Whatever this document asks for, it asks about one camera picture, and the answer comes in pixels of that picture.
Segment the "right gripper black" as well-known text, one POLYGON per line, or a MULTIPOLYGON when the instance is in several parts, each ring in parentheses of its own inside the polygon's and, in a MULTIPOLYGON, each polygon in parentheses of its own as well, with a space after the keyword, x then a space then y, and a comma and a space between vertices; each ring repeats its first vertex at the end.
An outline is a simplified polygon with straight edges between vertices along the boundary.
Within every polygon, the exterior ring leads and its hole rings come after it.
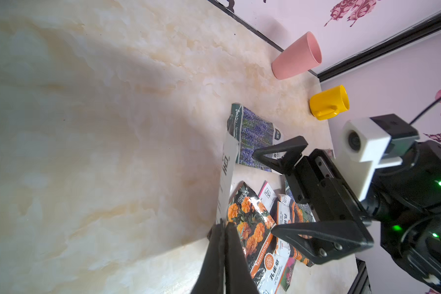
POLYGON ((291 236, 293 245, 316 265, 372 248, 374 240, 366 228, 367 214, 349 185, 324 150, 315 149, 302 157, 307 146, 306 139, 297 136, 256 149, 252 155, 261 164, 287 175, 295 202, 309 205, 314 214, 315 222, 292 229, 294 235, 311 238, 291 236))

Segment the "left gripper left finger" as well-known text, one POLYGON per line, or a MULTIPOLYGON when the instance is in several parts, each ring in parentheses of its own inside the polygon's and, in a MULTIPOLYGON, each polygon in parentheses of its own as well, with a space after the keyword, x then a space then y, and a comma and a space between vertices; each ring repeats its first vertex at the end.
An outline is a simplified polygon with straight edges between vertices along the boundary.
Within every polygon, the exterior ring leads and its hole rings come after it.
POLYGON ((216 224, 211 229, 209 245, 192 294, 224 293, 225 225, 216 224))

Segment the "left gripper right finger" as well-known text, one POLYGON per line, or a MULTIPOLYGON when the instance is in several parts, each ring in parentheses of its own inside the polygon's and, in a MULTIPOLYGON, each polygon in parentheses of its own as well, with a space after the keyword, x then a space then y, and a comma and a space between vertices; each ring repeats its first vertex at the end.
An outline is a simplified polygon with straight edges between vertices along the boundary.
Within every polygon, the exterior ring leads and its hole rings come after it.
POLYGON ((229 222, 225 228, 225 292, 258 294, 251 278, 237 229, 229 222))

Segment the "marigold seed packet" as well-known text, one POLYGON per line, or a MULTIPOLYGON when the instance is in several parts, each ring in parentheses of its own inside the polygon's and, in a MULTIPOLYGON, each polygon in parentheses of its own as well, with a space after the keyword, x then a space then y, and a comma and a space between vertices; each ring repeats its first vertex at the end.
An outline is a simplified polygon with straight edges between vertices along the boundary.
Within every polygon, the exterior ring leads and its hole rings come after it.
POLYGON ((287 258, 274 253, 271 230, 275 221, 257 194, 244 181, 229 199, 227 220, 237 229, 249 274, 261 294, 275 294, 287 258))
POLYGON ((308 235, 294 235, 294 231, 292 231, 292 229, 297 228, 298 224, 316 221, 310 206, 307 204, 297 204, 293 197, 279 194, 274 212, 276 223, 279 225, 279 232, 282 233, 281 236, 276 237, 274 253, 281 257, 294 258, 307 267, 314 266, 314 263, 305 256, 301 249, 297 249, 290 239, 291 236, 304 239, 311 238, 308 235))

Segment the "pink flower seed packet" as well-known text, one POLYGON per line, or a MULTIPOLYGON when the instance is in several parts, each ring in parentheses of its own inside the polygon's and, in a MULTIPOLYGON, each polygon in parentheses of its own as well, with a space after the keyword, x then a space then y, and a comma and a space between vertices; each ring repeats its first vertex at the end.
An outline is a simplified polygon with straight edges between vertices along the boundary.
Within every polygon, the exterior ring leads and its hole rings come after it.
POLYGON ((261 294, 278 294, 289 289, 296 262, 296 250, 281 233, 287 224, 295 220, 293 199, 285 194, 277 194, 265 182, 259 198, 273 218, 272 243, 263 259, 265 273, 258 284, 261 294))

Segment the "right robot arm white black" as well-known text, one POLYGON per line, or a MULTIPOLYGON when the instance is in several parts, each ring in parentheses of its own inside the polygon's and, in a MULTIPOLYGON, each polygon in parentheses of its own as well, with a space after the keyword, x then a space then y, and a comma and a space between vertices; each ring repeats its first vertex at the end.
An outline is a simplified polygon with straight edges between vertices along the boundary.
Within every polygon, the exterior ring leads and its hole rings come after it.
POLYGON ((307 141, 295 137, 254 151, 253 158, 284 175, 294 199, 309 204, 314 222, 284 224, 274 236, 321 265, 371 249, 368 231, 380 223, 380 245, 397 266, 441 293, 441 144, 416 142, 403 168, 371 178, 365 201, 322 149, 303 155, 307 141))

